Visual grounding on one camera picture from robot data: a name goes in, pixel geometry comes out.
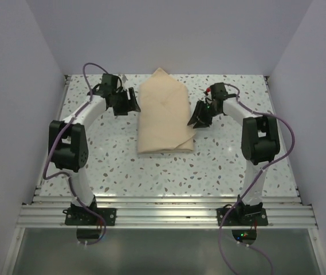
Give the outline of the beige cloth mat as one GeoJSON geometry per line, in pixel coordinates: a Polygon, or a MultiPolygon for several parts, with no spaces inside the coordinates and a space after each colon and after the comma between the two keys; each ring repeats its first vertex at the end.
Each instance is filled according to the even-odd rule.
{"type": "Polygon", "coordinates": [[[162,68],[139,87],[139,154],[193,152],[188,90],[162,68]]]}

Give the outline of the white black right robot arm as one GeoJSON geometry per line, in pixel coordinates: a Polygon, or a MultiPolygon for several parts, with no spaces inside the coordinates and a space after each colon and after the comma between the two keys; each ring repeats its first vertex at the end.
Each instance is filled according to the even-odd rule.
{"type": "Polygon", "coordinates": [[[239,224],[247,225],[255,218],[254,211],[261,210],[266,169],[280,152],[280,138],[273,115],[250,109],[240,101],[238,93],[229,93],[227,86],[236,89],[224,82],[209,86],[204,92],[205,99],[197,101],[187,125],[207,128],[214,117],[225,115],[242,127],[241,151],[246,171],[234,217],[239,224]]]}

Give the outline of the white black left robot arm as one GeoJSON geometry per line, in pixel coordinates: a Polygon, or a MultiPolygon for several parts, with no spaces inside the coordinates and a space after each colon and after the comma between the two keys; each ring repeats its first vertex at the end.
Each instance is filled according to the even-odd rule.
{"type": "Polygon", "coordinates": [[[86,225],[94,224],[99,217],[86,172],[89,158],[86,131],[108,109],[115,116],[141,111],[134,89],[124,88],[119,76],[104,73],[101,83],[90,88],[86,100],[75,111],[49,125],[48,157],[42,177],[67,178],[73,197],[71,209],[80,209],[78,218],[86,225]]]}

